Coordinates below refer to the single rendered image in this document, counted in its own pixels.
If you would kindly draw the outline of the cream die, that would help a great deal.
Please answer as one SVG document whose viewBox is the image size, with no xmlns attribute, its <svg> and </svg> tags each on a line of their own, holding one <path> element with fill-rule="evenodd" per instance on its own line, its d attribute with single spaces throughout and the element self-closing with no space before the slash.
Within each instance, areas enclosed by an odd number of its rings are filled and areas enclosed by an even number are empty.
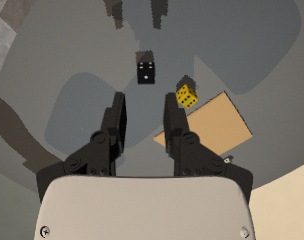
<svg viewBox="0 0 304 240">
<path fill-rule="evenodd" d="M 231 159 L 229 159 L 229 158 L 227 158 L 226 160 L 224 160 L 226 163 L 228 163 L 228 162 L 230 162 L 230 163 L 232 163 L 233 164 L 233 162 L 232 162 L 232 160 Z"/>
</svg>

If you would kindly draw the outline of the yellow die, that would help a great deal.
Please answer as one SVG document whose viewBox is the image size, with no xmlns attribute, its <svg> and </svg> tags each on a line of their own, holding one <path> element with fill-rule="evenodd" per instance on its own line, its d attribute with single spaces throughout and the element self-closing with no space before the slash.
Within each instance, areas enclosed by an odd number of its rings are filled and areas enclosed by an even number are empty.
<svg viewBox="0 0 304 240">
<path fill-rule="evenodd" d="M 178 103 L 189 109 L 198 101 L 196 92 L 187 85 L 184 85 L 177 93 Z"/>
</svg>

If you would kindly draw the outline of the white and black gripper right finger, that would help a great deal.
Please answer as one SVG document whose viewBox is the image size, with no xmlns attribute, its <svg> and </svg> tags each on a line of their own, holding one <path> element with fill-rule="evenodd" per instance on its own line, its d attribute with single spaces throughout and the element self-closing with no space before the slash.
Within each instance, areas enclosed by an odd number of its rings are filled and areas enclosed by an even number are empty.
<svg viewBox="0 0 304 240">
<path fill-rule="evenodd" d="M 243 189 L 248 205 L 253 175 L 234 165 L 200 143 L 198 134 L 190 131 L 185 109 L 179 108 L 176 94 L 165 96 L 163 115 L 166 154 L 174 160 L 174 176 L 220 175 L 237 181 Z M 178 174 L 179 173 L 179 174 Z"/>
</svg>

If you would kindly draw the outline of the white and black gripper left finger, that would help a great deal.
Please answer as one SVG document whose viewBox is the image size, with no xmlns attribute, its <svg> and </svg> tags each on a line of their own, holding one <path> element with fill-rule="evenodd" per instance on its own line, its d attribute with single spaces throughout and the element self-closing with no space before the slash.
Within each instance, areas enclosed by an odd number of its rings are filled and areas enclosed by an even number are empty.
<svg viewBox="0 0 304 240">
<path fill-rule="evenodd" d="M 125 94 L 115 92 L 112 108 L 106 108 L 99 131 L 90 142 L 60 161 L 38 171 L 36 175 L 40 203 L 50 183 L 65 175 L 87 174 L 116 176 L 116 162 L 124 152 L 127 113 Z"/>
</svg>

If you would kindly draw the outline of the orange flat mat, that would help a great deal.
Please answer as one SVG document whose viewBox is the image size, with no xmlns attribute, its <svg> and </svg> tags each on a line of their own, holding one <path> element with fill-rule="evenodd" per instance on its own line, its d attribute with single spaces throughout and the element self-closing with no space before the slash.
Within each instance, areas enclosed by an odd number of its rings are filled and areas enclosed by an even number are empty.
<svg viewBox="0 0 304 240">
<path fill-rule="evenodd" d="M 201 144 L 218 155 L 253 137 L 225 92 L 187 116 L 187 120 Z"/>
</svg>

